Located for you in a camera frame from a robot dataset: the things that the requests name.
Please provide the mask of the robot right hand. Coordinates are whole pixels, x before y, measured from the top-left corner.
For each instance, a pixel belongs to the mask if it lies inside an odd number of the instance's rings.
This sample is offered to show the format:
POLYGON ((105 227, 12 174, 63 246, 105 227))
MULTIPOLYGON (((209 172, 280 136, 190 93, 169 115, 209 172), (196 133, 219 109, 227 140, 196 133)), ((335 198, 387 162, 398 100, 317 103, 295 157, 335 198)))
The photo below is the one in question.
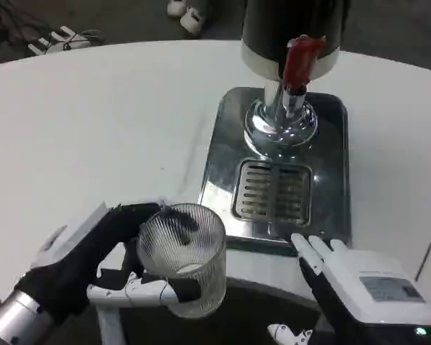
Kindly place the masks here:
POLYGON ((298 333, 268 325, 276 344, 431 344, 431 302, 397 259, 298 233, 290 244, 323 320, 298 333))

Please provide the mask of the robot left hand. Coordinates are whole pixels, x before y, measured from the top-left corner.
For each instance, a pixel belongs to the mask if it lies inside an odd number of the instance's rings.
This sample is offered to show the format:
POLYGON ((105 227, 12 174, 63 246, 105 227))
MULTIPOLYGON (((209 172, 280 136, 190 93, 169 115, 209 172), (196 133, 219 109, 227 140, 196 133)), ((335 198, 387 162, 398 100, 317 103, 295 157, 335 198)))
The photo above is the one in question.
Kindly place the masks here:
POLYGON ((203 287, 196 279, 153 273, 136 253, 142 225, 158 213, 175 225, 196 227, 189 215, 162 201, 113 208, 101 203, 59 228, 40 247, 14 289, 33 299, 38 312, 56 325, 81 314, 91 303, 133 308, 200 299, 203 287))

